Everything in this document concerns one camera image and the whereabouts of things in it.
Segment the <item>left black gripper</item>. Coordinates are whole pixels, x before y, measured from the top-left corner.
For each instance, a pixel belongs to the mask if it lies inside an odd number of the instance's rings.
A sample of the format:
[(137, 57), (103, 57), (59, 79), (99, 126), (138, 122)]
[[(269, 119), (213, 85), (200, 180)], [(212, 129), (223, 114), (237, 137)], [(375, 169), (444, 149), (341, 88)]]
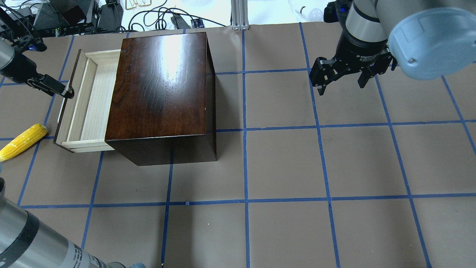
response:
[(26, 56), (14, 56), (0, 73), (14, 83), (26, 83), (49, 96), (58, 94), (63, 98), (72, 99), (75, 95), (73, 88), (63, 85), (47, 74), (39, 74), (37, 64)]

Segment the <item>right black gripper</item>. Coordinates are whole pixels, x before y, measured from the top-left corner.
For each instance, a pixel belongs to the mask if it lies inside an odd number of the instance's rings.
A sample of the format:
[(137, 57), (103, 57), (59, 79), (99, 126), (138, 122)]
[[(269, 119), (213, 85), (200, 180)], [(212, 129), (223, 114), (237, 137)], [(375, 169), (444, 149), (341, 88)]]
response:
[(330, 60), (325, 57), (315, 59), (308, 75), (311, 84), (323, 96), (327, 85), (336, 81), (338, 74), (348, 68), (350, 73), (355, 73), (364, 67), (358, 79), (359, 87), (364, 88), (371, 78), (386, 73), (389, 67), (391, 71), (395, 70), (397, 59), (384, 52), (386, 46), (387, 39), (368, 42), (355, 38), (349, 32), (342, 32), (335, 56)]

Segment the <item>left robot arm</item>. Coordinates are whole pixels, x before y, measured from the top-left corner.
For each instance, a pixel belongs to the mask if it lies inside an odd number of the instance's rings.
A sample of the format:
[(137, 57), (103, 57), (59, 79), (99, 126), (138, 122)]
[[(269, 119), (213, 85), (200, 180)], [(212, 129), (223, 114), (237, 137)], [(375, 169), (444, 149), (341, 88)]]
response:
[[(1, 75), (19, 82), (36, 75), (36, 63), (1, 41)], [(104, 263), (5, 197), (1, 178), (1, 268), (126, 268)]]

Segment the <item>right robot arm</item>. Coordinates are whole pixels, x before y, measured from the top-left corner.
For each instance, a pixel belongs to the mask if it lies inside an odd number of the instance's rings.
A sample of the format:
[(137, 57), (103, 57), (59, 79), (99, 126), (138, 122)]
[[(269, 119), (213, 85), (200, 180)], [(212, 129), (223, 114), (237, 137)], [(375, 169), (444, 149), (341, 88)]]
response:
[(364, 88), (388, 68), (432, 80), (475, 62), (474, 0), (336, 0), (324, 21), (338, 22), (342, 33), (335, 56), (316, 58), (308, 75), (319, 95), (349, 74), (359, 73)]

